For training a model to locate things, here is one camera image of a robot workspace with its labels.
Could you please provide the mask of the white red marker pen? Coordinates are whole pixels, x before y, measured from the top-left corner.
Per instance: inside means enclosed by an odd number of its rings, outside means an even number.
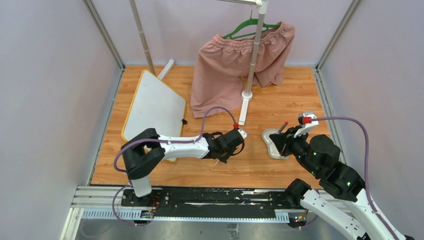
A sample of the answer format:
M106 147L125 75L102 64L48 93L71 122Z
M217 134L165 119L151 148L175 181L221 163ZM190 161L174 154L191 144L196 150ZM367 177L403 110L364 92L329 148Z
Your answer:
M287 125L289 124L288 121L285 121L282 126L278 129L277 133L280 134L282 133L282 131L287 127Z

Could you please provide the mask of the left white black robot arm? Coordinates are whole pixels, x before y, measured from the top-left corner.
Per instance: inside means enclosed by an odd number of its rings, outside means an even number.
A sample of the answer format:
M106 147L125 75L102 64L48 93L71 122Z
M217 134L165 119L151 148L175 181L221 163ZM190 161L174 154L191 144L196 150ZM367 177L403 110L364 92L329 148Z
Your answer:
M244 149L247 136L241 128L193 137L164 136L155 128L148 128L124 144L115 159L123 159L124 172L134 190L133 198L140 206L146 207L153 201L149 175L161 161L196 158L226 163L238 154L237 149Z

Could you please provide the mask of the yellow framed whiteboard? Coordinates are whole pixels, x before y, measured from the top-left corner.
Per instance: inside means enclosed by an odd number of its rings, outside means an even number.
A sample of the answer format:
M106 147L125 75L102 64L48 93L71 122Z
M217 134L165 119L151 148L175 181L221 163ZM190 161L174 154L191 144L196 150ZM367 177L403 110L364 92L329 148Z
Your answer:
M168 137L180 137L186 106L186 100L181 95L150 71L143 70L121 137L128 142L148 128L154 128L157 133Z

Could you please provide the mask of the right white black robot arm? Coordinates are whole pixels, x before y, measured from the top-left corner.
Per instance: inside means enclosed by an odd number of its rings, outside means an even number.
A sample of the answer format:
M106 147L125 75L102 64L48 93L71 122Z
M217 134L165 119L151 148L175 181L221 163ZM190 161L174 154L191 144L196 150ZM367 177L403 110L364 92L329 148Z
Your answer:
M285 190L286 204L313 211L349 240L411 240L400 233L369 200L366 182L358 172L339 160L340 148L326 135L296 136L297 128L272 133L270 140L283 157L293 155L298 163L319 180L319 185L346 206L351 215L325 200L305 181L297 178Z

